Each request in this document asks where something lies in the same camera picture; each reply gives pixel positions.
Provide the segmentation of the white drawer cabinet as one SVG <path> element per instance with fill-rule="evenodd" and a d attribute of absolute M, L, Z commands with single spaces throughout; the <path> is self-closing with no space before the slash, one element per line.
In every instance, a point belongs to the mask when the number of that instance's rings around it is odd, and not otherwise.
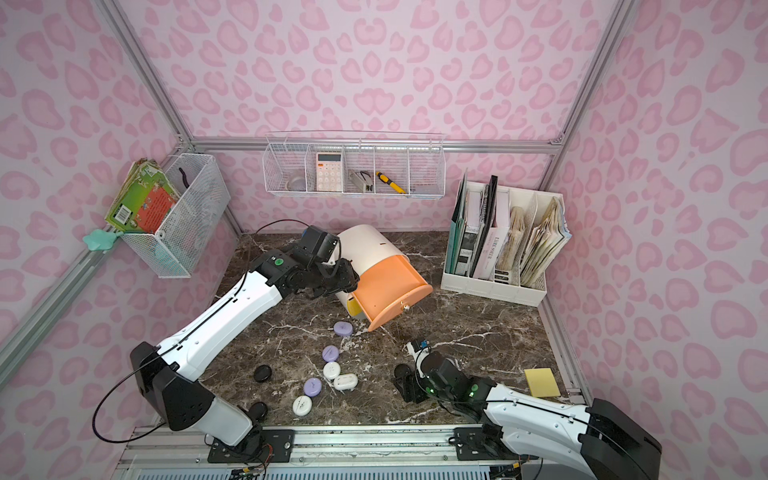
<path fill-rule="evenodd" d="M 404 255 L 371 225 L 361 224 L 348 228 L 339 234 L 339 238 L 342 243 L 343 257 L 352 262 L 352 267 L 359 277 L 368 268 L 386 258 Z M 352 293 L 340 292 L 336 298 L 350 316 L 359 319 L 367 318 Z"/>

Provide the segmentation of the orange top drawer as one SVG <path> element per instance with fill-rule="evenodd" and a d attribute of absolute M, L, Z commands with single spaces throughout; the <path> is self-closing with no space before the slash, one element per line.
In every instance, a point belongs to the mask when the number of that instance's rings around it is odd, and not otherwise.
<path fill-rule="evenodd" d="M 360 275 L 352 293 L 368 318 L 372 332 L 410 310 L 433 292 L 433 287 L 404 255 L 386 258 Z"/>

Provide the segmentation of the black earphone case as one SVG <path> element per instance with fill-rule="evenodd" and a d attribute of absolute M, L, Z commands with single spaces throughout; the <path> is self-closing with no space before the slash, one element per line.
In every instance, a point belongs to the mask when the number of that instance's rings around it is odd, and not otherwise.
<path fill-rule="evenodd" d="M 394 370 L 394 377 L 396 380 L 405 380 L 412 374 L 412 370 L 407 364 L 398 364 Z"/>
<path fill-rule="evenodd" d="M 269 413 L 268 405 L 261 401 L 253 403 L 247 411 L 247 414 L 249 415 L 249 417 L 256 422 L 264 421 L 268 413 Z"/>
<path fill-rule="evenodd" d="M 269 381 L 272 375 L 273 369 L 267 364 L 262 364 L 255 368 L 253 372 L 253 380 L 257 383 L 264 383 Z"/>

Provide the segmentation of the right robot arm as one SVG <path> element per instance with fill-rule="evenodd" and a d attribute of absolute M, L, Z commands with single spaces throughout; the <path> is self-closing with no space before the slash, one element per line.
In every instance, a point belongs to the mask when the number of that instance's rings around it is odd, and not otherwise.
<path fill-rule="evenodd" d="M 407 403 L 435 400 L 472 421 L 449 442 L 461 460 L 551 460 L 594 479 L 656 479 L 662 446 L 613 403 L 566 405 L 468 376 L 426 343 L 410 343 L 413 365 L 399 364 L 393 383 Z"/>

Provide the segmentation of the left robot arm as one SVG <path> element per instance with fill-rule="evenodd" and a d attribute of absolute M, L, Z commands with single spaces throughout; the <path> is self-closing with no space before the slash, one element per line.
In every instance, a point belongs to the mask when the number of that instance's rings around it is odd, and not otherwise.
<path fill-rule="evenodd" d="M 261 448 L 257 420 L 207 389 L 200 378 L 217 355 L 254 320 L 285 298 L 351 293 L 359 276 L 338 236 L 315 226 L 251 260 L 233 288 L 197 319 L 158 345 L 130 354 L 138 389 L 173 431 L 198 430 L 237 453 Z"/>

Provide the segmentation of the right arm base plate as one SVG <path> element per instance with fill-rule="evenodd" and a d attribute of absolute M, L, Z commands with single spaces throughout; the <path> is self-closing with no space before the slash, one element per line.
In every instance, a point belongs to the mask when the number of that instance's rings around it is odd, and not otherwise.
<path fill-rule="evenodd" d="M 504 445 L 502 429 L 494 425 L 455 428 L 448 443 L 455 448 L 459 461 L 520 459 L 519 454 Z"/>

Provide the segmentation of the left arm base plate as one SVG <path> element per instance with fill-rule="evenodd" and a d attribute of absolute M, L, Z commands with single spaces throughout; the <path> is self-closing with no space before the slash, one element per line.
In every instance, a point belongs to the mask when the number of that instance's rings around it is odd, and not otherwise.
<path fill-rule="evenodd" d="M 210 464 L 288 463 L 296 432 L 293 429 L 255 429 L 238 445 L 232 447 L 214 439 L 207 462 Z"/>

